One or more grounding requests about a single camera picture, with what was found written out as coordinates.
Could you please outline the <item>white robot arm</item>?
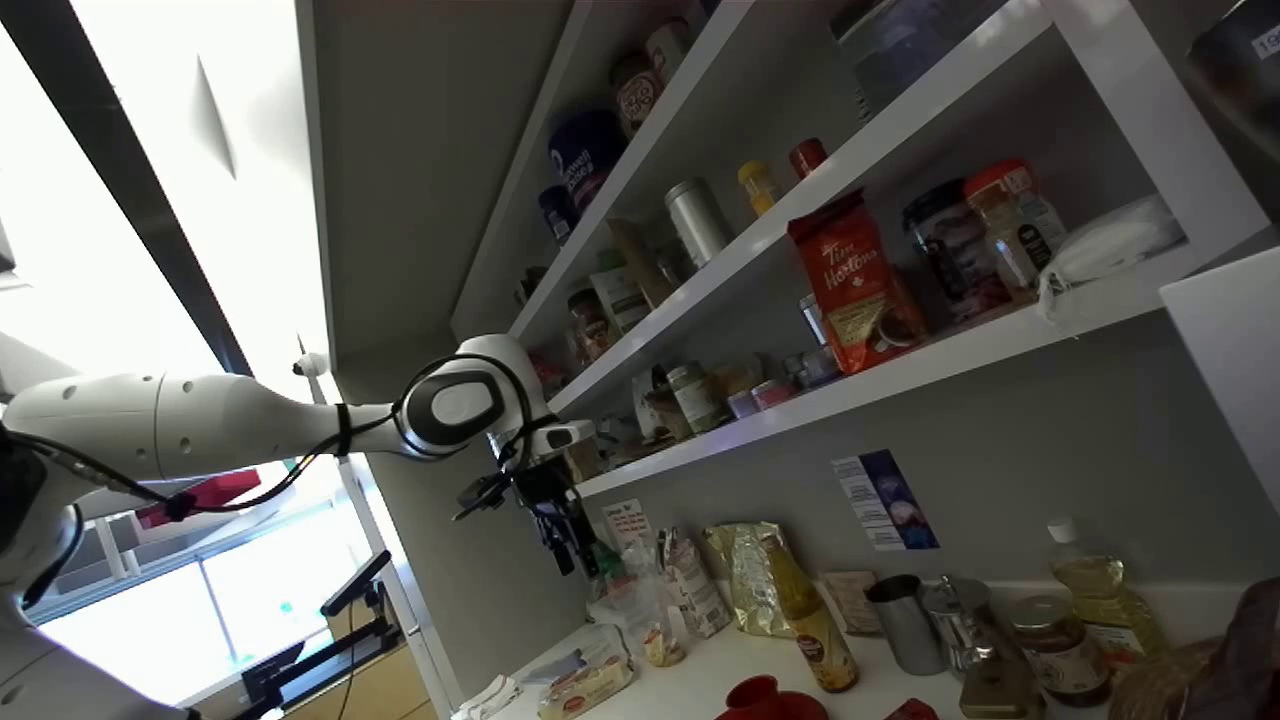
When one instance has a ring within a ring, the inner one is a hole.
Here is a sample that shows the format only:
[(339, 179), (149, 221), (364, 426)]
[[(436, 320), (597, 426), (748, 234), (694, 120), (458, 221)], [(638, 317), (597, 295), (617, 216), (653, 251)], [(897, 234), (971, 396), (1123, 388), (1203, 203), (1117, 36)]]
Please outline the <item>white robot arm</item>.
[(591, 524), (566, 469), (591, 426), (549, 407), (511, 337), (474, 337), (375, 405), (305, 405), (235, 371), (28, 386), (5, 405), (5, 586), (34, 586), (70, 552), (72, 506), (97, 489), (159, 506), (159, 483), (188, 477), (349, 454), (449, 460), (475, 436), (498, 473), (467, 489), (465, 510), (516, 496), (562, 574), (591, 569)]

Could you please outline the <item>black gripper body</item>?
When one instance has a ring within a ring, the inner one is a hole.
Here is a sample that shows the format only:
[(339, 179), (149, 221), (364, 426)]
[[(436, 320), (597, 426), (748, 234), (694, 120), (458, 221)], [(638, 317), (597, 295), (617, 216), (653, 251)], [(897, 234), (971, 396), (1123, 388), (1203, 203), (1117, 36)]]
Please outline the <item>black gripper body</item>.
[(574, 450), (591, 436), (587, 420), (556, 420), (545, 416), (532, 429), (519, 429), (498, 460), (492, 477), (474, 482), (458, 496), (458, 516), (474, 516), (480, 510), (499, 510), (516, 496), (553, 552), (562, 574), (597, 576), (597, 532), (580, 506), (574, 477)]

